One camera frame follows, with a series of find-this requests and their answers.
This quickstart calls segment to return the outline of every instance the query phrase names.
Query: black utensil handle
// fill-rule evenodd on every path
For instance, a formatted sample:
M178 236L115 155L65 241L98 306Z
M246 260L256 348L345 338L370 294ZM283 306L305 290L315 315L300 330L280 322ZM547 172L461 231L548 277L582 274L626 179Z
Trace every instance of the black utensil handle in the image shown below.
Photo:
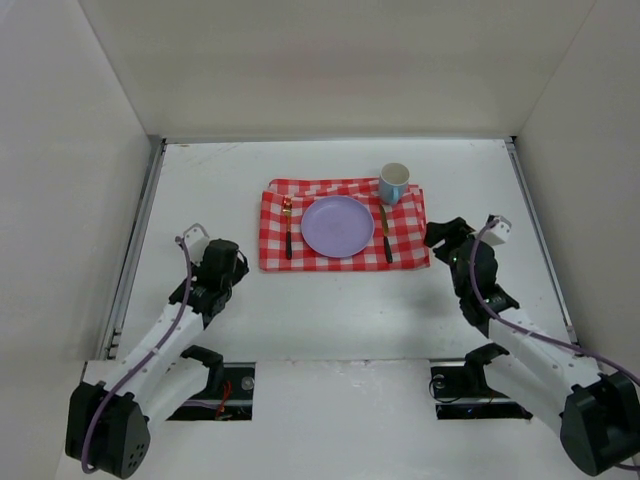
M293 249L291 248L291 232L287 232L287 260L293 257Z
M387 257L387 263L393 263L393 255L391 255L391 245L389 239L384 237L384 254Z

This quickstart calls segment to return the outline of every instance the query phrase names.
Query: purple plate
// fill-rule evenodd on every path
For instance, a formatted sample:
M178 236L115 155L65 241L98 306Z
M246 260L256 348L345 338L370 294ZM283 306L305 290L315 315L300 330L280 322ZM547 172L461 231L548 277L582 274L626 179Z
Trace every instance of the purple plate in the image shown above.
M367 207L351 197L316 200L300 225L305 242L320 255L345 258L367 246L375 225Z

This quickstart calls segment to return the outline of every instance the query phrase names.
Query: gingham placemat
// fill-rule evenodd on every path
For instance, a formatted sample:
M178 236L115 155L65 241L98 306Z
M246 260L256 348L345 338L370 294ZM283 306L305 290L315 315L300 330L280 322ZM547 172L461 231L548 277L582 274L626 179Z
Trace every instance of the gingham placemat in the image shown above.
M415 269L429 266L429 251L423 244L426 229L424 194L409 185L397 205L386 206L389 243L393 263L384 254L382 223L378 206L377 178L340 180L276 179L262 193L260 208L260 268L265 271L376 271ZM375 231L360 253L348 258L327 258L313 251L302 238L300 222L311 204L325 196L347 195L367 206ZM291 197L291 237L293 258L286 258L286 217L282 213L285 196Z

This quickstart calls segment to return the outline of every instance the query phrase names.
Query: fork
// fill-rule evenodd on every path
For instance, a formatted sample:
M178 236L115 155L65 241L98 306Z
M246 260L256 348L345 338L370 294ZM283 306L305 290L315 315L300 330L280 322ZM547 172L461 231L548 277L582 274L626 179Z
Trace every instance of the fork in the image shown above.
M284 197L282 200L282 213L287 217L287 259L293 257L293 249L291 248L291 199Z

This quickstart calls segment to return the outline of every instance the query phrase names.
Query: mug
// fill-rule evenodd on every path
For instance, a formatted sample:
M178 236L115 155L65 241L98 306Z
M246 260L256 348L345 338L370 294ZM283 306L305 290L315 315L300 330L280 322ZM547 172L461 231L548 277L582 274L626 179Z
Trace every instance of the mug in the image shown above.
M382 167L378 180L380 200L395 205L409 186L409 169L401 163L387 163Z

